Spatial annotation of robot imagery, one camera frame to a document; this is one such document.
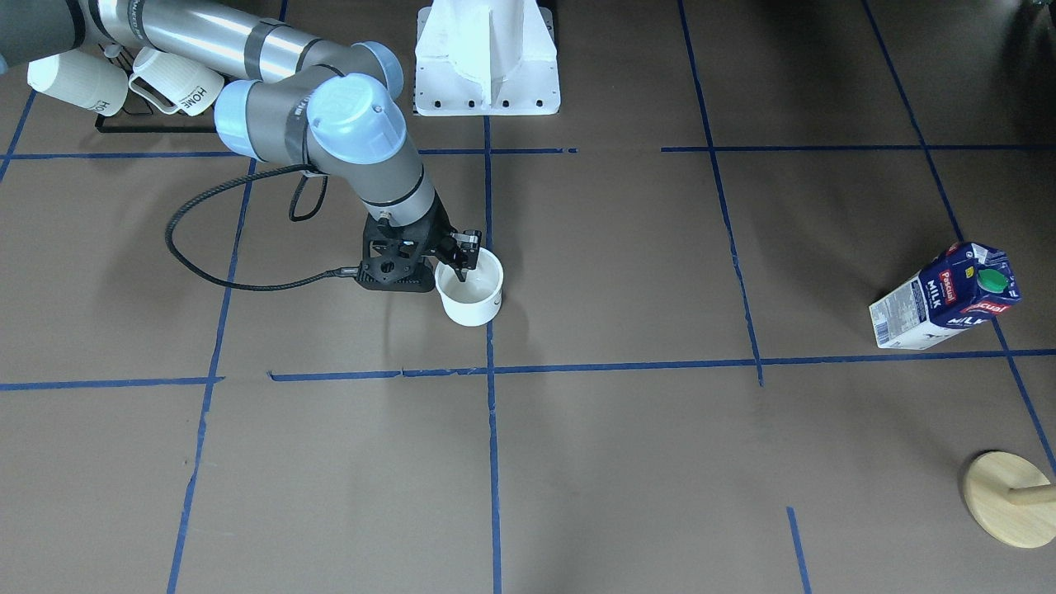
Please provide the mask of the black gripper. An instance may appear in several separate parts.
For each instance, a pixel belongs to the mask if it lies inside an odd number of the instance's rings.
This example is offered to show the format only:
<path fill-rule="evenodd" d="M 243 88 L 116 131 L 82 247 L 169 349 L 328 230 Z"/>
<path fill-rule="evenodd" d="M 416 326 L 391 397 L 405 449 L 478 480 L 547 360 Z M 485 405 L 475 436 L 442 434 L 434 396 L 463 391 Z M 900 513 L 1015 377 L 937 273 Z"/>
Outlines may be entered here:
<path fill-rule="evenodd" d="M 434 257 L 465 282 L 464 270 L 478 266 L 482 233 L 455 233 L 441 199 L 435 196 L 425 217 L 403 227 L 367 218 L 356 281 L 377 292 L 429 293 L 436 285 L 427 260 Z"/>

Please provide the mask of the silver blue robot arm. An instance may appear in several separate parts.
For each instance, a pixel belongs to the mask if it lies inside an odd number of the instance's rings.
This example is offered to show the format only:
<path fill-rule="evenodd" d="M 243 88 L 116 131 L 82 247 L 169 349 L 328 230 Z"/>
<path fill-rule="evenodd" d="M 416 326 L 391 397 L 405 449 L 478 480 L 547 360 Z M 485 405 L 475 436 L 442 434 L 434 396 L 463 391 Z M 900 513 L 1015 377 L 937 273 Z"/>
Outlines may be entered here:
<path fill-rule="evenodd" d="M 2 4 L 3 70 L 106 42 L 229 76 L 214 101 L 219 138 L 275 165 L 197 194 L 170 218 L 167 247 L 204 281 L 225 285 L 175 245 L 182 218 L 212 196 L 293 172 L 346 180 L 367 210 L 360 263 L 324 271 L 318 281 L 346 277 L 367 290 L 427 293 L 439 279 L 432 260 L 458 281 L 478 266 L 480 233 L 451 225 L 395 103 L 404 78 L 391 49 L 339 45 L 215 1 Z"/>

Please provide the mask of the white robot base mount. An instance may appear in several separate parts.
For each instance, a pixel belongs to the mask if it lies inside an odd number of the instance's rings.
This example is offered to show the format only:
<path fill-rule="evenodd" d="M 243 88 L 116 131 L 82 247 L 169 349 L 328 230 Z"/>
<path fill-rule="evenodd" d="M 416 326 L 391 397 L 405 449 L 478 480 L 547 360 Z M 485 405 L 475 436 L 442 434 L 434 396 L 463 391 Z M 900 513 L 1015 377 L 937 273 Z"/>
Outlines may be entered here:
<path fill-rule="evenodd" d="M 554 1 L 434 1 L 417 14 L 420 116 L 551 116 L 562 104 Z"/>

